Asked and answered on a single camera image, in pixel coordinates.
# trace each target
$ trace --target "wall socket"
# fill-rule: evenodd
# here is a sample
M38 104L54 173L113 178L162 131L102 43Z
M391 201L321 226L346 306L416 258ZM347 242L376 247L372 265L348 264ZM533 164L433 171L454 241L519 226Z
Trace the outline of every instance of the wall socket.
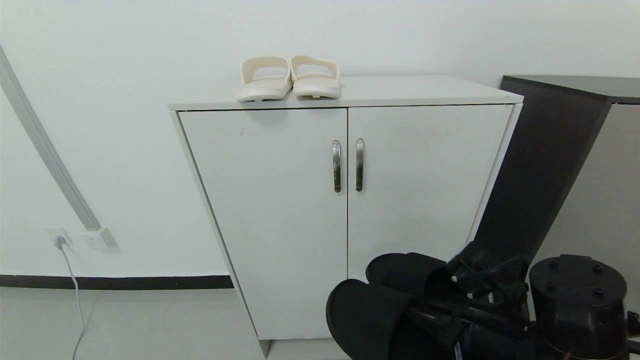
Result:
M86 241L86 244L94 250L109 250L118 246L106 227L101 227L96 231L87 231L82 233L81 236Z
M67 235L67 232L61 228L61 227L47 227L46 229L44 229L44 231L47 233L47 235L49 235L49 239L51 239L52 242L56 241L56 238L58 236L62 236L67 242L67 245L71 245L71 238L69 237L69 235Z

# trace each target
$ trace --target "black slipper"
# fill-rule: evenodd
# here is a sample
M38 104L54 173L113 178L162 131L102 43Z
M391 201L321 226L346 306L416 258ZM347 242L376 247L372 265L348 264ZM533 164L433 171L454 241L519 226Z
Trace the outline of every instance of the black slipper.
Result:
M379 284L345 280L326 304L336 343L353 360L443 360L448 354L404 314L415 296Z
M385 254L367 266L367 280L372 284L411 293L418 297L466 304L467 294L458 289L447 273L444 261L410 252Z

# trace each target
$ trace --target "black baseboard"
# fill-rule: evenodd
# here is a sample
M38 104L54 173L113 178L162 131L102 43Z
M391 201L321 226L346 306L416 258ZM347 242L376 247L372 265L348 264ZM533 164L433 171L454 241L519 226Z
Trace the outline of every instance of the black baseboard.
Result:
M76 277L81 290L193 290L232 289L229 275L180 277ZM74 289L70 277L0 275L0 287Z

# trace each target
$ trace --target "white slipper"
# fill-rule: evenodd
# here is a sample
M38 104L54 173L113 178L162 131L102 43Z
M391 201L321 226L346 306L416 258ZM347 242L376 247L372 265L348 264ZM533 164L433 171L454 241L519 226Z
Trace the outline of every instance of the white slipper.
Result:
M331 73L319 71L299 72L302 65L315 65L327 68ZM331 60L318 60L307 55L296 55L291 58L291 70L294 84L293 93L297 96L312 96L318 98L340 96L340 69Z
M256 77L256 70L265 67L282 67L287 70L287 74ZM240 73L243 87L236 96L239 102L282 99L291 90L291 67L285 58L279 56L248 58L242 62Z

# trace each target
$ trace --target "floor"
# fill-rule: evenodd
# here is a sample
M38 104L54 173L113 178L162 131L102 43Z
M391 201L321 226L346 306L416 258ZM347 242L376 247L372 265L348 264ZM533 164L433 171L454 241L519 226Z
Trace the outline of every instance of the floor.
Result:
M233 289L81 291L77 360L264 360ZM0 359L71 359L73 290L0 288Z

